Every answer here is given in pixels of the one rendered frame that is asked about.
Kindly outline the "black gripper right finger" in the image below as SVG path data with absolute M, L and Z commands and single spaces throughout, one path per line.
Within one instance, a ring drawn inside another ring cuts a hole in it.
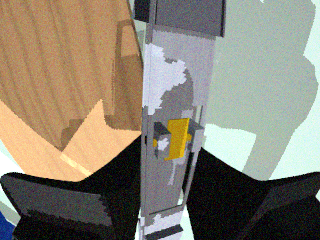
M 243 240 L 269 209 L 320 189 L 320 171 L 256 180 L 201 147 L 189 185 L 187 213 L 195 240 Z

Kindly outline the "light wooden board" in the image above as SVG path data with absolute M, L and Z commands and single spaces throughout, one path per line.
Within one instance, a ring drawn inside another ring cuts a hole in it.
M 24 173 L 81 181 L 140 136 L 129 0 L 0 0 L 0 139 Z

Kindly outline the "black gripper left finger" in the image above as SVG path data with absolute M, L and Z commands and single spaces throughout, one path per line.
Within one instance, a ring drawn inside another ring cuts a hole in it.
M 64 181 L 7 172 L 0 185 L 20 217 L 97 233 L 103 240 L 135 240 L 140 171 L 141 136 L 87 179 Z

